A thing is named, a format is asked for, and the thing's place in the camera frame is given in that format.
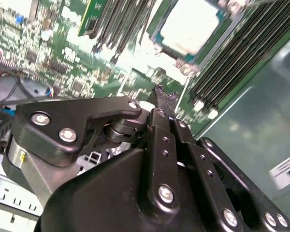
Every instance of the white label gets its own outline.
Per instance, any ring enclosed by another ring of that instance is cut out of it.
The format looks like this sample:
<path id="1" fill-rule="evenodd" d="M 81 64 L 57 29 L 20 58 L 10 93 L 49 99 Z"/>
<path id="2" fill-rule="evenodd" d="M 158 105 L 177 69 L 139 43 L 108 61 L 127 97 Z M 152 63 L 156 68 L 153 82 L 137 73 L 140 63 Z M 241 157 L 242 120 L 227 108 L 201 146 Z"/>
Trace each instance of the white label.
<path id="1" fill-rule="evenodd" d="M 290 157 L 270 171 L 278 189 L 283 189 L 290 184 Z"/>

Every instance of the black metal bracket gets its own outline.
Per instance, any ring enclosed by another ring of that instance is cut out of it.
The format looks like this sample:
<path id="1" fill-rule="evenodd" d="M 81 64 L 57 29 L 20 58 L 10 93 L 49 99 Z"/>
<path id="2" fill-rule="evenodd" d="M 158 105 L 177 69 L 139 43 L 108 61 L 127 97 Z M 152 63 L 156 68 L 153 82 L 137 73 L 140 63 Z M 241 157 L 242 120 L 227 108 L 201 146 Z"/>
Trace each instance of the black metal bracket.
<path id="1" fill-rule="evenodd" d="M 147 131 L 140 206 L 151 221 L 167 224 L 180 209 L 175 137 L 168 115 L 154 108 Z"/>
<path id="2" fill-rule="evenodd" d="M 68 166 L 93 148 L 121 142 L 137 147 L 62 184 L 39 230 L 290 231 L 287 217 L 213 141 L 193 139 L 174 116 L 172 95 L 156 87 L 150 98 L 156 106 L 151 112 L 128 97 L 18 106 L 12 126 L 18 150 L 52 165 Z M 33 122 L 36 113 L 47 123 Z M 64 141 L 64 128 L 77 138 Z"/>
<path id="3" fill-rule="evenodd" d="M 195 199 L 206 227 L 213 231 L 242 231 L 243 224 L 207 151 L 196 145 L 190 129 L 183 121 L 174 120 L 172 129 L 176 135 L 177 152 L 187 165 Z M 232 216 L 230 221 L 224 216 L 227 213 Z"/>
<path id="4" fill-rule="evenodd" d="M 64 167 L 79 155 L 92 151 L 104 126 L 113 120 L 135 119 L 142 110 L 128 97 L 48 101 L 19 105 L 12 124 L 12 135 L 21 147 L 44 161 Z M 31 117 L 40 113 L 49 118 L 47 125 L 37 125 Z M 77 138 L 66 142 L 59 132 L 72 129 Z"/>
<path id="5" fill-rule="evenodd" d="M 209 138 L 198 144 L 210 154 L 229 197 L 241 213 L 243 221 L 256 231 L 290 231 L 290 221 L 267 196 Z"/>

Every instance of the green circuit board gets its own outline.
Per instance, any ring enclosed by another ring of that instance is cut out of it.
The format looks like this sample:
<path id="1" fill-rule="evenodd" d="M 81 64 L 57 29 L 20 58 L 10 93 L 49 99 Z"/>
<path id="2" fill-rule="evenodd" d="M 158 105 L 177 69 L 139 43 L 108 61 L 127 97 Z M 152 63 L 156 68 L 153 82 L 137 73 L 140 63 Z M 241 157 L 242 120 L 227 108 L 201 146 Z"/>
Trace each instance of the green circuit board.
<path id="1" fill-rule="evenodd" d="M 35 19 L 20 25 L 15 24 L 16 15 L 13 11 L 0 9 L 0 49 L 4 51 L 6 62 L 10 66 L 37 72 L 41 77 L 32 77 L 33 80 L 54 86 L 58 94 L 65 97 L 92 98 L 124 94 L 146 101 L 155 84 L 162 84 L 166 92 L 177 92 L 180 96 L 185 81 L 178 82 L 166 75 L 155 76 L 155 69 L 149 66 L 140 73 L 132 69 L 129 61 L 114 65 L 107 58 L 91 52 L 95 40 L 79 35 L 85 33 L 86 22 L 93 15 L 101 15 L 105 3 L 106 0 L 40 0 Z M 158 19 L 159 11 L 153 21 Z M 45 32 L 51 33 L 48 41 L 41 39 Z M 133 37 L 126 47 L 132 60 L 135 44 L 136 37 Z M 58 70 L 63 72 L 54 72 L 50 69 L 51 65 L 57 65 Z M 192 133 L 197 134 L 209 120 L 204 113 L 193 111 L 188 104 L 187 92 L 190 87 L 188 85 L 176 113 L 191 127 Z"/>

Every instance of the hex bolt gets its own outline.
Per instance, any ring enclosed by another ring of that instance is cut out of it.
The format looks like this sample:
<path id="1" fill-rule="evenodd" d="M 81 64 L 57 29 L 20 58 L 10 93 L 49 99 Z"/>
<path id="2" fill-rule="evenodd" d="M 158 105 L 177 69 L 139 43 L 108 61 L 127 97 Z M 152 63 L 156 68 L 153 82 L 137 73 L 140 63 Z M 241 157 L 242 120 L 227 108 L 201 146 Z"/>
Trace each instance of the hex bolt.
<path id="1" fill-rule="evenodd" d="M 223 215 L 229 225 L 236 227 L 237 226 L 237 219 L 235 215 L 229 209 L 223 210 Z"/>
<path id="2" fill-rule="evenodd" d="M 266 220 L 268 221 L 268 223 L 271 226 L 276 226 L 276 221 L 275 221 L 275 219 L 273 218 L 272 215 L 270 215 L 269 213 L 265 213 L 264 215 L 265 215 Z"/>
<path id="3" fill-rule="evenodd" d="M 162 110 L 158 110 L 158 115 L 161 117 L 165 117 L 165 113 Z"/>
<path id="4" fill-rule="evenodd" d="M 45 126 L 50 122 L 50 118 L 42 113 L 36 113 L 31 116 L 31 121 L 39 126 Z"/>
<path id="5" fill-rule="evenodd" d="M 287 221 L 284 219 L 283 216 L 281 216 L 280 214 L 277 214 L 277 219 L 280 222 L 280 224 L 282 224 L 284 227 L 288 227 L 288 223 Z"/>
<path id="6" fill-rule="evenodd" d="M 158 193 L 161 200 L 163 200 L 166 203 L 171 203 L 174 200 L 174 195 L 173 195 L 172 190 L 165 185 L 159 186 Z"/>
<path id="7" fill-rule="evenodd" d="M 178 121 L 178 123 L 183 128 L 187 127 L 186 124 L 183 121 Z"/>
<path id="8" fill-rule="evenodd" d="M 209 140 L 206 140 L 205 143 L 206 143 L 209 147 L 213 147 L 213 144 L 212 144 Z"/>
<path id="9" fill-rule="evenodd" d="M 77 138 L 76 132 L 70 128 L 64 128 L 59 132 L 59 137 L 65 142 L 74 142 Z"/>
<path id="10" fill-rule="evenodd" d="M 130 106 L 132 109 L 137 109 L 137 104 L 136 104 L 135 102 L 130 101 L 130 102 L 129 102 L 129 106 Z"/>

